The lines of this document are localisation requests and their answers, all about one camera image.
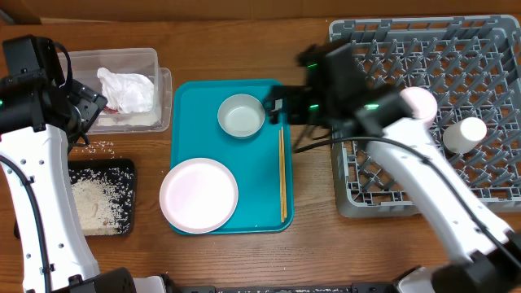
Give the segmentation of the red snack wrapper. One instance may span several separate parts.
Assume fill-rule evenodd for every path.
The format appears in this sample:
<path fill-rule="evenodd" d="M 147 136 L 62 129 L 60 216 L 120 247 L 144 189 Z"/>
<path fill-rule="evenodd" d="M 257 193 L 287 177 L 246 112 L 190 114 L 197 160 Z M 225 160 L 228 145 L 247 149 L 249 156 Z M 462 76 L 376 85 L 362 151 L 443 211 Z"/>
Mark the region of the red snack wrapper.
<path fill-rule="evenodd" d="M 119 112 L 116 109 L 112 109 L 110 107 L 105 107 L 103 109 L 104 114 L 118 114 Z"/>

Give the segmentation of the white napkin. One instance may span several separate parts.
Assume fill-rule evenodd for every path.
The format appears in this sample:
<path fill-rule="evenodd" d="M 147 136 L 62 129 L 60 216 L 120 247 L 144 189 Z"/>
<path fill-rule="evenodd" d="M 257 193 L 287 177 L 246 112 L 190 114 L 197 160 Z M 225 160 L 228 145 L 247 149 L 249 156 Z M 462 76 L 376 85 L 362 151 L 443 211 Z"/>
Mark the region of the white napkin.
<path fill-rule="evenodd" d="M 147 77 L 99 68 L 97 78 L 102 84 L 102 95 L 107 98 L 108 109 L 123 114 L 148 112 L 152 109 L 155 86 Z"/>
<path fill-rule="evenodd" d="M 96 125 L 101 127 L 110 126 L 152 126 L 160 120 L 155 112 L 135 112 L 135 113 L 118 113 L 104 114 L 102 113 Z"/>

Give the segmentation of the grey metal bowl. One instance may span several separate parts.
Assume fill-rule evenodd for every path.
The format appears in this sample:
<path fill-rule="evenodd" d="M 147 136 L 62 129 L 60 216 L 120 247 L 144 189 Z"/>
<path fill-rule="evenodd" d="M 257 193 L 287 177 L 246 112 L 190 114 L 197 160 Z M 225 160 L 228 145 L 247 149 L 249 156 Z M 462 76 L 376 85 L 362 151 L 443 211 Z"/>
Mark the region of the grey metal bowl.
<path fill-rule="evenodd" d="M 229 96 L 217 112 L 221 129 L 234 138 L 250 138 L 265 122 L 265 111 L 261 102 L 250 94 Z"/>

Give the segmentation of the large white dinner plate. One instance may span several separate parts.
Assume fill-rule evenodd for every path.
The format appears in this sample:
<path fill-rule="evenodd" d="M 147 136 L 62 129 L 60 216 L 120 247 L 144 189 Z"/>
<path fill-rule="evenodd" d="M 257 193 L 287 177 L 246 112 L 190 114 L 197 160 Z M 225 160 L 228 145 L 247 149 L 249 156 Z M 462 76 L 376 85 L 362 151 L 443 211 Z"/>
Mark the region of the large white dinner plate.
<path fill-rule="evenodd" d="M 223 164 L 206 158 L 189 159 L 173 167 L 160 187 L 160 209 L 176 229 L 206 234 L 234 214 L 239 187 Z"/>

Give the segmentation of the small white plate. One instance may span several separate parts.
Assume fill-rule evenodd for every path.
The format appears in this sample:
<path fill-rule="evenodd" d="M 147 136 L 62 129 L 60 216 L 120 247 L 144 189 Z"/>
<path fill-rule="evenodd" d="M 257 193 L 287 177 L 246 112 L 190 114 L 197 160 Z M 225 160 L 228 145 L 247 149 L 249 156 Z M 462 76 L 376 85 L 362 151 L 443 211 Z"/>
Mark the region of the small white plate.
<path fill-rule="evenodd" d="M 431 92 L 414 86 L 403 89 L 400 96 L 412 109 L 413 118 L 421 121 L 424 129 L 429 130 L 438 112 L 437 101 Z"/>

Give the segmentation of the white paper cup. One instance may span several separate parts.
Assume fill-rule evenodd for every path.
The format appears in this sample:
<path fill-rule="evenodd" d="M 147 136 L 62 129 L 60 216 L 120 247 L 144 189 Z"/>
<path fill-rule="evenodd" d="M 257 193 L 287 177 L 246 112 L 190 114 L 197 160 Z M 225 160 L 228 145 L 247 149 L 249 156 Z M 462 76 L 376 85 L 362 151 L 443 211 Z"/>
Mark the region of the white paper cup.
<path fill-rule="evenodd" d="M 479 118 L 468 117 L 449 126 L 442 140 L 452 153 L 465 154 L 473 150 L 487 135 L 486 124 Z"/>

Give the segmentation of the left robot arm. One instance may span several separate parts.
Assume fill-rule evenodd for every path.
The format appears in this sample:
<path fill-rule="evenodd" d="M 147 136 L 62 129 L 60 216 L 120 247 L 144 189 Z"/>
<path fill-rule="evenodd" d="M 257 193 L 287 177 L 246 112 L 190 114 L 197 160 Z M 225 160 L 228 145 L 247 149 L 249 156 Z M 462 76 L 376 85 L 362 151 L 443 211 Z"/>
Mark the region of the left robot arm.
<path fill-rule="evenodd" d="M 133 278 L 101 273 L 82 231 L 68 174 L 68 153 L 105 108 L 101 94 L 61 68 L 65 48 L 27 35 L 2 44 L 1 166 L 24 253 L 26 292 L 174 292 L 166 274 Z"/>

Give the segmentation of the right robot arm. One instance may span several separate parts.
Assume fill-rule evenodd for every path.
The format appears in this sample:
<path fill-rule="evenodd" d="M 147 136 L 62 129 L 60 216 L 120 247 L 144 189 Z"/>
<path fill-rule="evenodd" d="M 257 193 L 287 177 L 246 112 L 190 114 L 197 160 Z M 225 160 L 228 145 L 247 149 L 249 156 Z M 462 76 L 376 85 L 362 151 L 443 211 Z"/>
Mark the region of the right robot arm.
<path fill-rule="evenodd" d="M 520 284 L 520 235 L 484 206 L 438 151 L 423 123 L 390 84 L 373 87 L 352 54 L 335 41 L 301 52 L 303 85 L 276 85 L 263 101 L 271 123 L 341 128 L 348 141 L 403 187 L 449 258 L 417 267 L 390 292 L 508 292 Z"/>

